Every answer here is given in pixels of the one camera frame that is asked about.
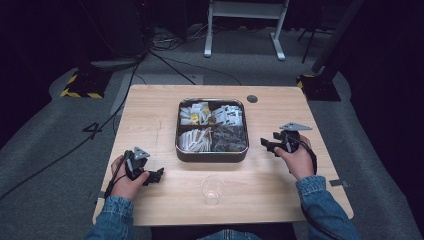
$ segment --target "person's left hand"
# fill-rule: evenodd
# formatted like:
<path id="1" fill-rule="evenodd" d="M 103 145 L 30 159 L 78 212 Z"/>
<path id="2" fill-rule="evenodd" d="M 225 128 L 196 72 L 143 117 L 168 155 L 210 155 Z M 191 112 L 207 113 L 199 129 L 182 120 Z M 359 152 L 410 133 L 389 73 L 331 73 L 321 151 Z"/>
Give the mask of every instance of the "person's left hand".
<path id="1" fill-rule="evenodd" d="M 120 157 L 115 159 L 115 161 L 112 163 L 112 166 L 111 166 L 112 175 L 115 173 L 116 169 L 118 168 L 119 162 L 122 160 L 123 157 L 124 156 L 121 155 Z M 115 185 L 113 186 L 111 195 L 120 196 L 120 197 L 128 198 L 130 200 L 134 200 L 135 196 L 138 193 L 138 190 L 143 185 L 143 183 L 147 180 L 147 178 L 149 177 L 149 174 L 150 173 L 148 171 L 145 171 L 137 179 L 135 179 L 134 181 L 131 181 L 131 179 L 129 179 L 126 176 L 125 162 L 122 163 L 121 167 L 119 168 L 118 174 L 116 175 L 116 179 L 115 179 L 116 182 L 115 182 Z"/>

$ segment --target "denim sleeve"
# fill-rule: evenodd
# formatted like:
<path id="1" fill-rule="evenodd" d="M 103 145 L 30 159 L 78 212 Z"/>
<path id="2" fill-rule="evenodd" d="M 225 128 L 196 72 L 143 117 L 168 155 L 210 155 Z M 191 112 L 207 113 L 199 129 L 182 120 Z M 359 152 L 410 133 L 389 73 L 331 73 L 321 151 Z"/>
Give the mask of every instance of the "denim sleeve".
<path id="1" fill-rule="evenodd" d="M 326 190 L 325 178 L 310 176 L 296 182 L 303 208 L 321 227 L 342 239 L 360 239 L 355 226 L 343 208 Z M 320 230 L 308 224 L 309 239 L 331 239 Z"/>
<path id="2" fill-rule="evenodd" d="M 132 212 L 131 200 L 109 196 L 85 239 L 134 239 Z"/>

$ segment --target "table top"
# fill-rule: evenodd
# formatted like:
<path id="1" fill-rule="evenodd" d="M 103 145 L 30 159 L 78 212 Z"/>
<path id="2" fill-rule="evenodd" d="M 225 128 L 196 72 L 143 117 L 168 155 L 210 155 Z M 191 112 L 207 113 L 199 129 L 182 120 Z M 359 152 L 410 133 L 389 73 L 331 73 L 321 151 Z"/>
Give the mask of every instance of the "table top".
<path id="1" fill-rule="evenodd" d="M 247 96 L 258 98 L 256 103 Z M 244 105 L 249 149 L 239 163 L 191 163 L 178 159 L 175 134 L 179 103 L 185 98 L 237 99 Z M 151 156 L 146 170 L 165 168 L 160 183 L 142 187 L 134 200 L 134 225 L 196 225 L 303 221 L 296 179 L 285 162 L 267 152 L 260 138 L 270 141 L 280 126 L 295 122 L 313 130 L 300 133 L 309 138 L 318 159 L 318 175 L 327 179 L 327 189 L 346 211 L 353 211 L 307 101 L 297 87 L 133 85 L 130 88 L 115 143 L 103 180 L 102 191 L 112 177 L 110 164 L 135 146 Z M 216 206 L 203 201 L 200 184 L 209 175 L 225 181 L 226 191 Z M 99 199 L 93 221 L 101 212 Z"/>

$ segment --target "black chair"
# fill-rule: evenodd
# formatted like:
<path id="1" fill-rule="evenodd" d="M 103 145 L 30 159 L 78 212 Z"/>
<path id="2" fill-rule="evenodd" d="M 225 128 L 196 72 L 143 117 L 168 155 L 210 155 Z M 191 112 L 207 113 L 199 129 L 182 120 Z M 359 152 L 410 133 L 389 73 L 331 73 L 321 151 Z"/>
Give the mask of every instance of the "black chair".
<path id="1" fill-rule="evenodd" d="M 303 55 L 302 63 L 305 63 L 305 59 L 308 55 L 309 48 L 312 44 L 315 33 L 332 34 L 336 29 L 337 24 L 343 18 L 348 7 L 349 3 L 342 1 L 338 3 L 326 2 L 323 4 L 322 7 L 319 8 L 319 12 L 316 17 L 310 20 L 308 27 L 305 27 L 304 31 L 297 39 L 297 41 L 300 41 L 305 32 L 312 32 L 311 37 L 309 38 L 308 45 L 306 47 L 305 54 Z"/>

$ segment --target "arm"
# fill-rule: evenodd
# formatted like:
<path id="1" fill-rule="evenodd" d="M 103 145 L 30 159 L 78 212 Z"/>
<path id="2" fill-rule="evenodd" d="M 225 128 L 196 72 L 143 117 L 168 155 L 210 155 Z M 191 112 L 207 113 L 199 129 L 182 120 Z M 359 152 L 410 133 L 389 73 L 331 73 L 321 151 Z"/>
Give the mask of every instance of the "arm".
<path id="1" fill-rule="evenodd" d="M 85 239 L 134 239 L 132 200 L 149 177 L 149 172 L 131 181 L 123 165 L 118 169 L 122 159 L 123 156 L 120 156 L 112 163 L 112 173 L 118 171 L 117 180 L 111 195 L 105 200 L 102 212 L 96 218 L 96 224 L 88 231 Z"/>
<path id="2" fill-rule="evenodd" d="M 307 138 L 304 136 L 300 138 L 311 148 Z M 306 212 L 305 216 L 310 217 L 310 221 L 308 221 L 309 238 L 332 239 L 311 224 L 311 222 L 315 222 L 341 239 L 360 239 L 344 210 L 326 190 L 325 178 L 315 176 L 312 160 L 306 149 L 299 146 L 296 152 L 288 153 L 277 147 L 274 152 L 284 159 L 290 172 L 297 179 L 296 187 L 301 205 Z"/>

